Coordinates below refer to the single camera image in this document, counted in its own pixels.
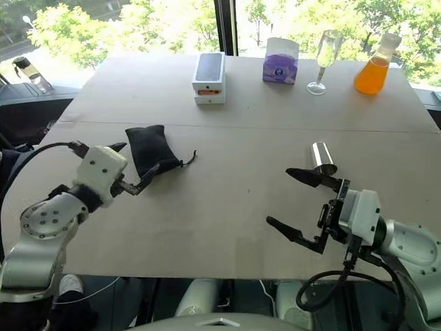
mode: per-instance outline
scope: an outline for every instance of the orange liquid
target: orange liquid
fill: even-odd
[[[361,93],[379,93],[386,80],[389,62],[380,57],[373,57],[365,67],[356,75],[353,86]]]

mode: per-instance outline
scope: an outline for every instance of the table surface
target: table surface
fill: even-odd
[[[290,243],[265,222],[271,215],[301,229],[316,227],[335,194],[295,181],[285,169],[309,168],[309,146],[325,141],[336,176],[356,190],[378,191],[382,214],[419,223],[441,237],[439,130],[400,70],[384,90],[352,87],[362,63],[327,69],[326,94],[313,96],[315,61],[302,60],[295,86],[263,83],[262,59],[227,57],[227,102],[197,106],[191,86],[196,57],[131,54],[104,62],[43,144],[80,139],[127,141],[124,130],[165,125],[171,149],[192,165],[155,178],[139,196],[122,194],[97,210],[68,247],[66,272],[138,277],[309,278],[341,269],[345,248],[329,241],[323,255]],[[138,181],[130,149],[128,181]],[[53,149],[26,167],[3,205],[3,240],[19,235],[19,215],[60,183],[80,160]],[[357,271],[387,279],[362,261]]]

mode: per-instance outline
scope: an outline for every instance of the white box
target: white box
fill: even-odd
[[[225,103],[225,53],[200,54],[194,69],[192,85],[197,104]]]

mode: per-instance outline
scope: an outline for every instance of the metal cup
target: metal cup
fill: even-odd
[[[319,141],[311,145],[311,156],[314,170],[327,176],[332,176],[337,172],[337,166],[332,161],[326,143]]]

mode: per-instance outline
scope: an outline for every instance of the black drawstring bag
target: black drawstring bag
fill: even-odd
[[[178,166],[190,164],[196,158],[196,151],[194,151],[193,157],[187,163],[178,160],[165,139],[164,126],[131,128],[125,133],[129,138],[133,161],[140,178],[143,178],[156,164],[159,164],[156,174],[162,174]]]

